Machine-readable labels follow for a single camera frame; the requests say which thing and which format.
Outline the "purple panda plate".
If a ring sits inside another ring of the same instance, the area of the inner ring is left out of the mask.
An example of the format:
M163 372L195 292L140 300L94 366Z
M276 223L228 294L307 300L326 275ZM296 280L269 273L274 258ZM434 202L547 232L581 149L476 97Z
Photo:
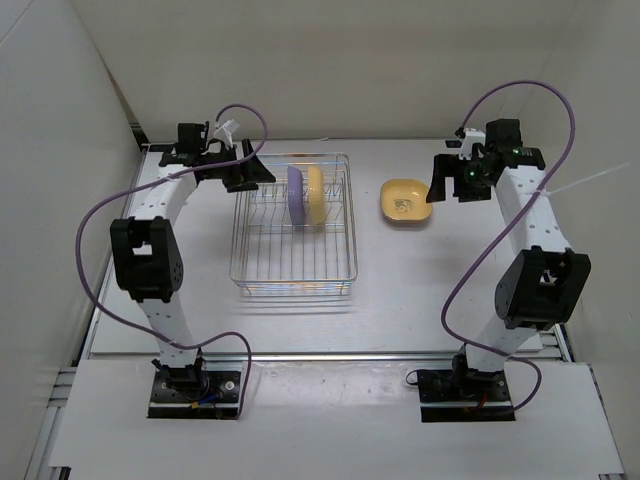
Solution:
M303 175L294 166L287 167L287 198L291 222L294 226L305 224Z

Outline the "yellow panda plate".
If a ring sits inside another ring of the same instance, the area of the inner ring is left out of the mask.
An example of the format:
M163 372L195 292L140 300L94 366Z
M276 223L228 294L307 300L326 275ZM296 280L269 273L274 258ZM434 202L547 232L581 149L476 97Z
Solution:
M385 224L396 230L427 227L433 206L426 202L429 186L416 179L390 179L380 188L380 209Z

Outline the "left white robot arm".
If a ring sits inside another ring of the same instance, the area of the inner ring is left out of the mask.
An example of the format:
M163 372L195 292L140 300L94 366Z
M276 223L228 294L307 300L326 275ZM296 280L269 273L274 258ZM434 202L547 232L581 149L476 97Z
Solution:
M208 140L208 124L180 124L179 140L159 162L159 184L126 219L110 226L112 254L119 288L145 314L156 335L154 361L165 385L188 400L206 395L210 377L187 325L179 297L183 259L173 226L200 183L219 180L229 193L255 190L275 176L255 154L250 140L241 141L249 159L235 164L237 147L230 140Z

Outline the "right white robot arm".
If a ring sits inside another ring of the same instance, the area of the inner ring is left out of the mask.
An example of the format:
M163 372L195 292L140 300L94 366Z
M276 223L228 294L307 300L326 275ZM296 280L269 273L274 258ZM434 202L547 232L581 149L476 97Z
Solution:
M456 154L434 159L429 203L446 197L446 179L461 203L495 198L515 255L497 282L495 312L478 337L464 341L447 372L427 371L418 384L434 401L481 399L499 382L506 360L540 331L566 323L591 271L587 255L563 236L542 182L542 153L522 143L516 119L467 129Z

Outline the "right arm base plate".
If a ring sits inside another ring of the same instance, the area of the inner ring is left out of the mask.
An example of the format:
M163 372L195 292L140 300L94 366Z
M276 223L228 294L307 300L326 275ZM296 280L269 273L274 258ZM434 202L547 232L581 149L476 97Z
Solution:
M503 372L477 380L455 378L452 369L416 369L407 373L405 383L418 389L422 423L516 420Z

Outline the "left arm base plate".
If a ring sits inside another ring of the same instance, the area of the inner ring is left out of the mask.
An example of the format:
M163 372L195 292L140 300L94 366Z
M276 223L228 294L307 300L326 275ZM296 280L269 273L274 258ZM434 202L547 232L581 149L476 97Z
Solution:
M243 374L213 370L204 363L171 369L154 361L147 417L163 420L236 420Z

